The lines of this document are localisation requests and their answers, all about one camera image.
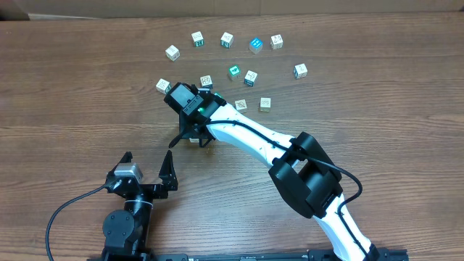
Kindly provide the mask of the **cardboard strip at back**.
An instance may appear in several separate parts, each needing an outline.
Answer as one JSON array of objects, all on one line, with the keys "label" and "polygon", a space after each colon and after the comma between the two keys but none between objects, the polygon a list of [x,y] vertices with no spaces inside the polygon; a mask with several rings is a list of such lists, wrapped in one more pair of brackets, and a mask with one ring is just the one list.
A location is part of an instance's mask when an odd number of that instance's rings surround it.
[{"label": "cardboard strip at back", "polygon": [[456,12],[463,0],[1,0],[1,19]]}]

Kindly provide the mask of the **wooden block leaf drawing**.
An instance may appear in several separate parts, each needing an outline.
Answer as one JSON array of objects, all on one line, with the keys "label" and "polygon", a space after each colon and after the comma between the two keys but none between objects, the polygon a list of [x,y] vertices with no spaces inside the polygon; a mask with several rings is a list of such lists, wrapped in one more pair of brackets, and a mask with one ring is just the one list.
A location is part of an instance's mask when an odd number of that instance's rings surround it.
[{"label": "wooden block leaf drawing", "polygon": [[247,103],[245,99],[235,101],[236,110],[240,113],[245,113],[247,111]]}]

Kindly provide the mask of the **green top wooden block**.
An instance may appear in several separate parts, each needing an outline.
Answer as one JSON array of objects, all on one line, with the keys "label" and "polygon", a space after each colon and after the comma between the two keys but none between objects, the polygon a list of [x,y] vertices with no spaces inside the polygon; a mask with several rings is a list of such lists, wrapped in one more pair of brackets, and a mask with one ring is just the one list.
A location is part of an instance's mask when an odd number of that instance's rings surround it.
[{"label": "green top wooden block", "polygon": [[228,68],[228,77],[232,80],[238,80],[241,75],[241,69],[238,65],[233,65]]}]

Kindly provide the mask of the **wooden block teal side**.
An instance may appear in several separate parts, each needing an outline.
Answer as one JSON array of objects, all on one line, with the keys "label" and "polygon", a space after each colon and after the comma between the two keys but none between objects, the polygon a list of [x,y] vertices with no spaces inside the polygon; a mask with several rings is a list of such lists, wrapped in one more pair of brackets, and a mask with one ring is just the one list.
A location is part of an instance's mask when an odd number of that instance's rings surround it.
[{"label": "wooden block teal side", "polygon": [[229,49],[232,43],[233,43],[233,35],[228,32],[224,32],[224,34],[220,38],[220,45]]}]

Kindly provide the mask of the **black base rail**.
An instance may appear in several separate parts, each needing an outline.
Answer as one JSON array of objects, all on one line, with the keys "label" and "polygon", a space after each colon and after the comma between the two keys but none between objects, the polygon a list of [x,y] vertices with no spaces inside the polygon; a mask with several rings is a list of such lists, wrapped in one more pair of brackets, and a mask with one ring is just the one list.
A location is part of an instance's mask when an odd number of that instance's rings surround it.
[{"label": "black base rail", "polygon": [[336,261],[339,258],[331,249],[317,249],[306,252],[294,253],[266,253],[266,254],[211,254],[211,255],[187,255],[187,254],[159,254],[150,257],[95,257],[97,260],[156,260],[156,261]]}]

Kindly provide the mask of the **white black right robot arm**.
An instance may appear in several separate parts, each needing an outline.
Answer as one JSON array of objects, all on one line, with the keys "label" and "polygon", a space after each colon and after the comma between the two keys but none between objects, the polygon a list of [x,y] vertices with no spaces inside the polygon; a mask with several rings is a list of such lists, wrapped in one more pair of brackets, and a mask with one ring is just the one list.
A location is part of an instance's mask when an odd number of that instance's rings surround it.
[{"label": "white black right robot arm", "polygon": [[350,172],[336,166],[317,140],[302,132],[282,134],[242,115],[219,94],[177,83],[164,101],[179,116],[181,139],[218,140],[249,153],[268,167],[282,199],[301,216],[314,218],[340,260],[377,260],[375,245],[357,227],[347,204],[363,187]]}]

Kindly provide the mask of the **wooden block blue drawing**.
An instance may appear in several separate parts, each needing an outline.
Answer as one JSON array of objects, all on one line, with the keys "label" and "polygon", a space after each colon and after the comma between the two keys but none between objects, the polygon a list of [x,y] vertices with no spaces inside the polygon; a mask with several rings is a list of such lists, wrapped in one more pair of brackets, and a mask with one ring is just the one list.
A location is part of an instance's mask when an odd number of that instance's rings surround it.
[{"label": "wooden block blue drawing", "polygon": [[248,86],[254,86],[257,76],[258,74],[256,72],[248,70],[244,77],[244,83],[247,84]]}]

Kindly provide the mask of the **blue top wooden block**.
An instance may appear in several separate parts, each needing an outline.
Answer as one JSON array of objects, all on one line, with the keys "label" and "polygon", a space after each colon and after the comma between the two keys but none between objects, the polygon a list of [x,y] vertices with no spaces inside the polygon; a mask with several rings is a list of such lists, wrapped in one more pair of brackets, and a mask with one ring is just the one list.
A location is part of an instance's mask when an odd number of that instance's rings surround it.
[{"label": "blue top wooden block", "polygon": [[249,43],[249,50],[253,54],[258,54],[262,50],[262,47],[263,47],[263,42],[259,38],[254,38]]}]

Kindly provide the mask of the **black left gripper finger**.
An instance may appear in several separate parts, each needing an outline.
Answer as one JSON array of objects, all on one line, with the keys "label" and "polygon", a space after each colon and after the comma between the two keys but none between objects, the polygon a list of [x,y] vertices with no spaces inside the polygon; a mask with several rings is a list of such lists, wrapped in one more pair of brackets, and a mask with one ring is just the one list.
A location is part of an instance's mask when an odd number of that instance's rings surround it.
[{"label": "black left gripper finger", "polygon": [[174,170],[173,154],[170,150],[167,151],[159,171],[159,178],[162,180],[162,185],[167,191],[178,190],[178,180]]},{"label": "black left gripper finger", "polygon": [[133,159],[132,153],[131,152],[126,152],[126,153],[124,153],[124,155],[121,158],[121,160],[119,161],[119,163],[130,163],[130,162],[132,162],[132,159]]}]

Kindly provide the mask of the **wooden block left green side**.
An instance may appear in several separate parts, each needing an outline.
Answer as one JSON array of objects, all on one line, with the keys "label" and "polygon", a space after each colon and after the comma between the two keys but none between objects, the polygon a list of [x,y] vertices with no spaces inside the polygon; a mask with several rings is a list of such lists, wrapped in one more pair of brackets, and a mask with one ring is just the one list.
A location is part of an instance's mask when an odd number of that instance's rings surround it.
[{"label": "wooden block left green side", "polygon": [[163,78],[158,80],[155,87],[162,94],[167,94],[172,88],[171,83]]}]

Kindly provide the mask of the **wooden block green side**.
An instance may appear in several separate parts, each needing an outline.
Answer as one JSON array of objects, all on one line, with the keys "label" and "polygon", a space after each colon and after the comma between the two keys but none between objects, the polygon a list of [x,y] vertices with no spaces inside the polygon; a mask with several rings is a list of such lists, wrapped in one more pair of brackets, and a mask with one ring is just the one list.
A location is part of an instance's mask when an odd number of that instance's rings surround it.
[{"label": "wooden block green side", "polygon": [[191,34],[191,37],[194,42],[195,47],[200,47],[204,45],[204,38],[200,31],[194,32]]},{"label": "wooden block green side", "polygon": [[158,80],[155,87],[162,94],[167,94],[172,88],[171,83],[163,78]]}]

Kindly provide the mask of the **wooden block blue side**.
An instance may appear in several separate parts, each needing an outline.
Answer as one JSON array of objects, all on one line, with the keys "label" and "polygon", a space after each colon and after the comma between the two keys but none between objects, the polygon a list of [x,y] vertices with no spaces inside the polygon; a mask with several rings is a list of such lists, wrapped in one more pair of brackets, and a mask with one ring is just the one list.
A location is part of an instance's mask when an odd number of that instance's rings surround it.
[{"label": "wooden block blue side", "polygon": [[201,88],[213,88],[212,78],[210,75],[205,75],[200,78]]},{"label": "wooden block blue side", "polygon": [[294,66],[293,74],[296,79],[306,77],[307,73],[308,73],[308,70],[304,63]]}]

